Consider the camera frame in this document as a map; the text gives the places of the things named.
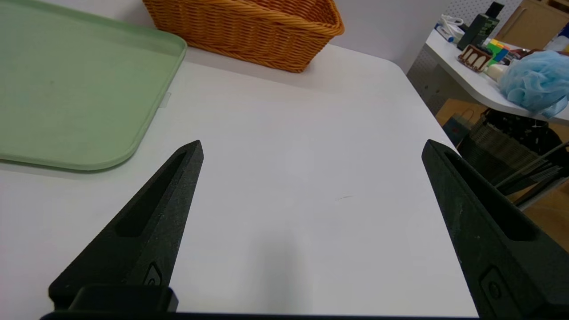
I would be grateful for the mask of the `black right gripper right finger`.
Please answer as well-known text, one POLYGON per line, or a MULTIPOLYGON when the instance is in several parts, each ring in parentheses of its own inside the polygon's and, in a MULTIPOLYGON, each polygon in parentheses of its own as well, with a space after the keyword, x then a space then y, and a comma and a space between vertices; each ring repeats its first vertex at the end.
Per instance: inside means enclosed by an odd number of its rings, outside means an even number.
POLYGON ((421 160, 480 318, 567 318, 569 256, 451 148, 421 160))

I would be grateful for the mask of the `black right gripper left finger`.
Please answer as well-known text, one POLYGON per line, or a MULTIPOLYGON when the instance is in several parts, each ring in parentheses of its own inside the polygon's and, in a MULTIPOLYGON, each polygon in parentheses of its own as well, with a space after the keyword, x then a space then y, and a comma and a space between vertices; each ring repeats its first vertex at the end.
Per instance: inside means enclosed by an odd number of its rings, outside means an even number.
POLYGON ((48 288, 55 311, 174 312, 169 287, 204 154, 174 152, 48 288))

